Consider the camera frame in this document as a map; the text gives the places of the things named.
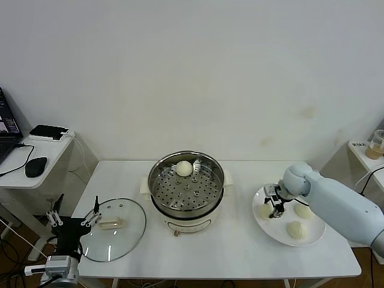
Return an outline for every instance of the small white table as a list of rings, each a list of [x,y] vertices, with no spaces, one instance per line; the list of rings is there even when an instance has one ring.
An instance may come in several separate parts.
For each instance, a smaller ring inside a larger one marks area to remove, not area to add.
[[[101,161],[73,217],[84,217],[95,196],[100,203],[131,198],[146,213],[147,226],[138,246],[126,256],[106,263],[83,257],[80,276],[160,279],[282,279],[316,278],[306,287],[335,277],[361,273],[348,242],[326,227],[322,239],[307,247],[288,247],[270,238],[256,223],[252,198],[258,188],[277,182],[295,161],[220,161],[234,185],[226,187],[220,214],[208,229],[174,237],[150,201],[139,194],[140,182],[154,161]]]
[[[367,140],[351,140],[348,142],[349,149],[353,152],[353,154],[367,171],[371,171],[377,166],[384,166],[384,157],[374,160],[366,156],[365,150],[367,150],[369,144],[370,141]],[[377,186],[379,186],[379,188],[384,191],[384,169],[377,171],[372,176],[372,178]],[[384,258],[380,257],[375,251],[373,251],[373,254],[378,263],[380,265],[384,265]]]
[[[47,164],[43,174],[38,177],[28,178],[25,176],[24,167],[0,177],[0,203],[40,237],[35,246],[38,249],[43,249],[46,244],[46,240],[51,237],[52,234],[44,225],[33,217],[29,209],[24,204],[20,203],[13,197],[13,194],[15,193],[13,189],[35,189],[39,187],[47,178],[60,156],[71,143],[72,138],[66,137],[62,142],[49,142],[31,140],[29,139],[28,132],[25,131],[23,131],[23,134],[27,136],[22,140],[22,142],[26,145],[35,146],[35,149],[29,159],[47,157]],[[31,149],[31,147],[15,148],[1,163],[0,173],[9,171],[24,164]],[[33,249],[28,257],[28,260],[37,260],[37,257],[38,252]]]

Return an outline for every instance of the white wall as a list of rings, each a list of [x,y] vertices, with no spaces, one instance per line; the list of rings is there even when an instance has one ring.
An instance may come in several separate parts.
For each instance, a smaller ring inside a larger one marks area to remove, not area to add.
[[[383,1],[7,0],[0,86],[24,128],[99,158],[322,167],[384,116]]]

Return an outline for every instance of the mouse cable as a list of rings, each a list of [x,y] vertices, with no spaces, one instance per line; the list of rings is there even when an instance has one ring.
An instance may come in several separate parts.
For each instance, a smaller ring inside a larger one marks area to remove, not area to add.
[[[23,168],[28,163],[31,154],[32,154],[33,150],[35,149],[34,145],[26,145],[24,143],[15,144],[14,147],[16,147],[16,148],[19,148],[19,147],[32,147],[32,149],[29,152],[29,154],[28,154],[28,156],[27,156],[27,158],[26,158],[26,160],[25,160],[23,165],[19,166],[18,168],[15,168],[15,169],[12,169],[12,170],[0,173],[0,177],[4,176],[5,174],[11,173],[13,171],[19,170],[20,168]]]

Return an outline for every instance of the cable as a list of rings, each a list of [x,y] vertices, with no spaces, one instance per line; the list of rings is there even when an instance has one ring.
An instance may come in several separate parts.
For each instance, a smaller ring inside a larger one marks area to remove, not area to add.
[[[162,281],[157,282],[157,283],[155,283],[155,284],[145,283],[145,284],[142,286],[142,288],[151,288],[151,287],[154,287],[154,286],[156,286],[156,285],[159,285],[160,283],[165,282],[165,281],[167,281],[167,280],[162,280]]]
[[[177,281],[177,279],[175,280],[175,282],[174,282],[174,284],[173,284],[173,286],[170,286],[170,287],[168,287],[168,288],[179,288],[178,286],[176,286],[176,283],[177,283],[178,281]]]
[[[235,287],[236,287],[235,282],[233,282],[232,280],[224,280],[224,282],[223,282],[222,285],[221,285],[221,288],[224,288],[224,285],[225,285],[227,282],[230,282],[230,283],[232,284],[232,288],[235,288]]]
[[[300,204],[303,204],[304,206],[309,207],[308,204],[305,204],[304,202],[301,202],[300,200],[298,200],[298,199],[296,199],[296,198],[294,198],[294,201],[297,201],[297,202],[299,202]]]
[[[371,282],[372,282],[372,288],[374,288],[373,261],[372,261],[373,251],[372,251],[372,249],[370,249],[370,250],[371,250]]]
[[[384,169],[384,167],[378,168],[378,169],[374,170],[374,171],[371,173],[371,175],[368,177],[367,181],[365,182],[364,187],[362,188],[361,192],[359,193],[360,195],[364,196],[365,188],[367,187],[368,182],[370,181],[371,177],[373,176],[373,174],[374,174],[375,172],[377,172],[377,171],[379,171],[379,170],[382,170],[382,169]]]
[[[128,280],[128,279],[125,279],[126,280],[126,282],[128,282],[128,283],[130,283],[132,286],[134,286],[134,287],[141,287],[140,285],[136,285],[136,284],[133,284],[130,280]]]
[[[31,243],[29,243],[29,241],[27,241],[23,236],[19,235],[15,230],[13,230],[10,226],[8,226],[4,221],[2,221],[0,219],[0,221],[6,225],[9,229],[11,229],[13,231],[13,233],[15,233],[18,237],[22,238],[25,242],[27,242],[33,249],[37,250],[41,255],[43,255],[45,258],[48,259],[48,257],[43,253],[41,252],[39,249],[37,249],[36,247],[34,247]]]
[[[367,177],[373,170],[375,170],[375,169],[378,169],[378,168],[381,168],[381,167],[384,167],[384,164],[383,165],[378,165],[378,166],[376,166],[375,168],[372,168],[372,169],[370,169],[362,178],[360,178],[359,179],[359,181],[358,182],[356,182],[356,184],[355,184],[355,186],[354,186],[354,190],[356,190],[356,188],[357,188],[357,186],[359,185],[359,183],[365,178],[365,177]]]
[[[27,163],[28,163],[28,160],[33,152],[33,150],[35,149],[35,146],[34,145],[25,145],[24,143],[20,143],[20,144],[15,144],[15,147],[32,147],[31,151],[29,152],[25,162],[23,165],[19,166],[18,168],[15,168],[15,169],[12,169],[12,170],[9,170],[9,171],[6,171],[4,173],[0,173],[0,177],[4,176],[5,174],[8,174],[8,173],[11,173],[13,171],[16,171],[16,170],[19,170],[20,168],[23,168]]]
[[[5,252],[5,248],[4,248],[3,244],[2,244],[3,242],[6,243],[8,246],[10,246],[10,247],[13,249],[13,251],[15,251],[16,256],[17,256],[17,260],[13,260],[13,259],[7,254],[7,252]],[[20,259],[19,252],[17,252],[17,250],[15,249],[15,247],[14,247],[12,244],[10,244],[8,241],[6,241],[6,240],[4,240],[4,239],[0,239],[0,245],[1,245],[1,249],[2,249],[2,251],[4,252],[4,255],[6,256],[6,258],[8,258],[8,260],[10,260],[11,262],[13,262],[13,263],[15,263],[15,264],[21,264],[21,263],[19,262],[19,259]]]
[[[83,145],[80,143],[80,141],[78,141],[78,140],[77,140],[74,136],[72,136],[69,132],[66,132],[66,133],[63,132],[63,133],[61,133],[61,134],[65,135],[65,136],[67,136],[67,137],[71,137],[71,138],[74,140],[74,143],[75,143],[77,149],[79,150],[79,152],[80,152],[80,153],[82,154],[82,156],[83,156],[83,164],[84,164],[85,170],[86,170],[88,176],[91,177],[91,174],[90,174],[90,172],[89,172],[88,166],[87,166],[86,163],[85,163],[85,152],[84,152],[84,147],[83,147]],[[81,166],[82,166],[82,164],[81,164],[78,168],[76,168],[76,169],[69,170],[69,172],[75,172],[75,171],[79,170]]]
[[[49,285],[50,283],[54,282],[55,280],[61,278],[61,275],[56,275],[56,276],[53,276],[52,279],[48,280],[47,282],[45,282],[44,284],[38,286],[37,288],[43,288],[43,287],[46,287],[47,285]]]
[[[15,254],[16,254],[16,256],[17,256],[17,260],[16,260],[16,261],[18,262],[19,259],[20,259],[20,256],[19,256],[19,253],[17,252],[16,248],[15,248],[12,244],[10,244],[8,241],[6,241],[6,240],[0,238],[0,245],[1,245],[1,248],[2,248],[4,254],[5,254],[5,256],[6,256],[7,258],[9,258],[9,255],[7,254],[7,252],[5,252],[5,248],[4,248],[4,246],[3,246],[3,242],[5,242],[6,244],[8,244],[8,245],[13,249],[13,251],[15,252]],[[1,273],[0,276],[2,276],[2,277],[0,278],[0,281],[3,280],[3,279],[5,279],[5,278],[8,278],[8,277],[12,276],[12,273],[15,271],[16,268],[17,268],[17,264],[15,264],[15,265],[12,267],[12,269],[9,270],[8,272]]]
[[[82,181],[86,185],[86,182],[78,174],[74,173],[73,171],[68,171],[68,172],[72,173],[73,175],[76,175],[76,177],[78,177],[80,181]]]

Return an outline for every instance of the table leg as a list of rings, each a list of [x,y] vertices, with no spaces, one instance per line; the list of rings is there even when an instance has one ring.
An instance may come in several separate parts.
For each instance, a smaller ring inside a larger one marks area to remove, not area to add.
[[[290,284],[289,284],[289,280],[288,279],[284,279],[284,285],[286,288],[290,288]]]
[[[317,288],[321,285],[327,283],[333,278],[324,278],[324,279],[308,279],[303,285],[300,285],[298,288]]]
[[[42,250],[46,244],[46,241],[53,234],[42,225],[28,210],[26,206],[14,199],[7,190],[2,190],[0,195],[0,203],[15,217],[17,217],[22,223],[27,225],[33,232],[35,232],[40,239],[36,243],[36,248]],[[35,261],[38,259],[38,252],[32,249],[28,260]]]
[[[118,285],[119,285],[119,278],[114,278],[111,288],[118,288]]]
[[[12,223],[15,226],[20,226],[20,221],[15,218],[8,210],[0,204],[0,217],[5,219],[8,223]]]

